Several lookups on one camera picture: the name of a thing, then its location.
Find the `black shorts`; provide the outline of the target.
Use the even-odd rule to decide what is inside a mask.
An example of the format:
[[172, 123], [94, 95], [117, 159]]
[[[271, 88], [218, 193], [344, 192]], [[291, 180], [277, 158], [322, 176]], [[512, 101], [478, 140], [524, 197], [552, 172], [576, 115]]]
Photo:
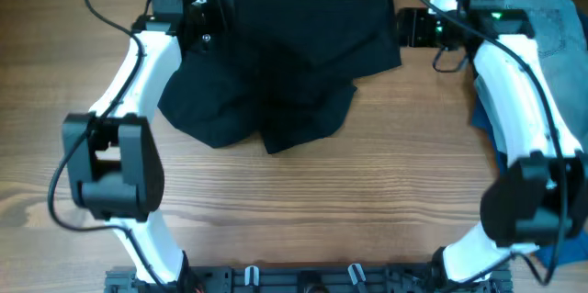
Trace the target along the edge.
[[158, 107], [212, 148], [277, 153], [345, 122], [355, 80], [401, 65], [393, 0], [209, 0]]

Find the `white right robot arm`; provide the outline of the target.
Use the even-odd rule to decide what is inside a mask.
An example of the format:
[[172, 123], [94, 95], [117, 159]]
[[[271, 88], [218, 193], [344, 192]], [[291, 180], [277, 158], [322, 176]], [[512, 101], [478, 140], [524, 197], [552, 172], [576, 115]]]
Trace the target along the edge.
[[587, 155], [548, 89], [530, 16], [521, 9], [403, 8], [399, 30], [403, 47], [467, 49], [479, 99], [502, 136], [507, 162], [481, 198], [479, 222], [429, 264], [429, 289], [474, 287], [500, 266], [546, 246], [551, 256], [536, 279], [548, 285], [564, 243], [587, 218]]

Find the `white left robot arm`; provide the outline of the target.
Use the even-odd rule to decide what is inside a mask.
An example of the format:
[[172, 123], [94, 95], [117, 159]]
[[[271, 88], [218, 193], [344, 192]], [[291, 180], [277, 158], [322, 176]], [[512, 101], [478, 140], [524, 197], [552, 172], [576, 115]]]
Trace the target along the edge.
[[127, 53], [104, 94], [62, 124], [64, 155], [47, 195], [51, 219], [67, 231], [113, 232], [142, 292], [202, 292], [202, 280], [170, 232], [160, 205], [164, 168], [151, 123], [164, 88], [186, 63], [184, 48], [222, 18], [218, 4], [180, 14], [155, 10], [124, 32]]

